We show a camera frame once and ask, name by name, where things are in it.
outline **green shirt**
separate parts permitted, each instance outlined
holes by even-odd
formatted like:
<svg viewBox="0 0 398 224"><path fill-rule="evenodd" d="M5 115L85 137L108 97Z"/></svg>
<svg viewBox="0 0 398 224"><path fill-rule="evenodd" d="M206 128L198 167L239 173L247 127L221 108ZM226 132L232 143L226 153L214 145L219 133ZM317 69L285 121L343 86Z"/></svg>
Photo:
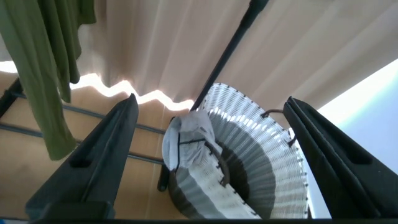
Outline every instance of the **green shirt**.
<svg viewBox="0 0 398 224"><path fill-rule="evenodd" d="M70 102L69 83L80 78L77 30L95 22L93 0L0 0L0 33L51 160L64 158L76 146L61 98Z"/></svg>

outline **floor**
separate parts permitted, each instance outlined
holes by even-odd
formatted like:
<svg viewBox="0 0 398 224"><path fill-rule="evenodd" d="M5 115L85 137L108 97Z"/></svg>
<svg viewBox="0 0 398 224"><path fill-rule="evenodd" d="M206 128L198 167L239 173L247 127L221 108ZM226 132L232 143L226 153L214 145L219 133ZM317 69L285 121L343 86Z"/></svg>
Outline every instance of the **floor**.
<svg viewBox="0 0 398 224"><path fill-rule="evenodd" d="M16 79L14 74L0 73L0 92ZM106 114L125 93L107 98L92 87L72 91L72 105ZM139 106L138 123L167 128L171 117L187 111L169 111L158 101ZM68 126L77 139L84 139L100 119L65 111ZM17 99L0 122L39 130L29 105ZM131 152L162 157L163 136L136 129ZM32 194L57 169L62 161L50 161L41 138L0 129L0 217L27 218L24 205ZM127 159L118 196L114 203L116 218L123 219L183 219L172 204L169 193L157 191L160 165Z"/></svg>

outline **drying rack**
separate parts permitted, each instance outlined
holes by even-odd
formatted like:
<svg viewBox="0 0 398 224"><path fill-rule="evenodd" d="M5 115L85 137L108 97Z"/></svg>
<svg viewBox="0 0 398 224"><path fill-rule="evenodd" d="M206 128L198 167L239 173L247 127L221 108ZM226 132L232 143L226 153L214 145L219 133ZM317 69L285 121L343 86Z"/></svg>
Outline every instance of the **drying rack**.
<svg viewBox="0 0 398 224"><path fill-rule="evenodd" d="M268 0L250 2L240 26L191 110L197 109L202 103L239 41L267 2ZM17 98L26 98L22 92L19 80L16 80L4 92L0 99L0 118ZM35 223L93 221L95 223L136 223L137 221L109 219L114 216L113 202L126 159L140 159L162 165L158 182L159 191L167 188L169 171L162 159L129 152L131 139L135 128L157 134L164 134L165 131L137 124L138 105L134 95L119 102L107 115L69 105L63 105L63 108L102 120L86 139L76 140L79 144L77 149L28 201L27 213L33 219L41 217ZM366 223L398 223L396 219L398 176L395 173L304 102L289 98L284 109L269 110L262 116L269 116L270 113L283 113L295 131L295 138L302 147L332 217L355 218L355 220L207 220L206 222L363 223L364 220L361 218L379 218L366 220ZM43 137L38 131L4 123L0 123L0 129ZM390 185L377 187L377 184L386 184L386 181Z"/></svg>

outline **white wall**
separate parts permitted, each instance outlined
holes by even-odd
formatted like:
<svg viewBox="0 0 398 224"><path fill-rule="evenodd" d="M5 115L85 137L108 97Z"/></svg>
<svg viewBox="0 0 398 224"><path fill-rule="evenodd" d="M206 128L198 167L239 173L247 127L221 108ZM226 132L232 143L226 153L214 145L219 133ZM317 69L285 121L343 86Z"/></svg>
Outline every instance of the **white wall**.
<svg viewBox="0 0 398 224"><path fill-rule="evenodd" d="M398 174L398 60L352 87L319 112L374 157ZM310 209L315 218L330 218L315 178L308 172Z"/></svg>

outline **laundry basket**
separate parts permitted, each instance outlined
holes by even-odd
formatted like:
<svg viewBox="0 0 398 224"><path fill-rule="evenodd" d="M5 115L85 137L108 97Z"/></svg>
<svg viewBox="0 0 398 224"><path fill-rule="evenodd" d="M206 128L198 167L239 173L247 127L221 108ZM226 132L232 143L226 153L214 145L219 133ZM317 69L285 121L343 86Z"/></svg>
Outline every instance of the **laundry basket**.
<svg viewBox="0 0 398 224"><path fill-rule="evenodd" d="M243 203L263 219L306 218L307 176L289 132L261 116L264 110L246 95L222 83L211 87L199 110L208 112L230 185ZM219 218L198 184L188 170L173 170L169 193L174 205L188 218Z"/></svg>

